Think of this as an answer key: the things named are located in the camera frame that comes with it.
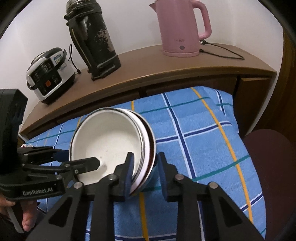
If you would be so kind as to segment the person's left hand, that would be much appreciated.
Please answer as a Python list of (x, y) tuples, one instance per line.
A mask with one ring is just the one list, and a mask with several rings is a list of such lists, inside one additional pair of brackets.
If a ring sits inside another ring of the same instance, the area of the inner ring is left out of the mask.
[[(6, 217), (9, 217), (8, 207), (14, 206), (16, 203), (12, 201), (8, 201), (2, 194), (1, 194), (1, 214)], [(22, 219), (22, 226), (24, 231), (29, 232), (36, 224), (37, 220), (37, 201), (30, 200), (30, 201), (21, 201), (21, 207), (23, 211), (23, 219)]]

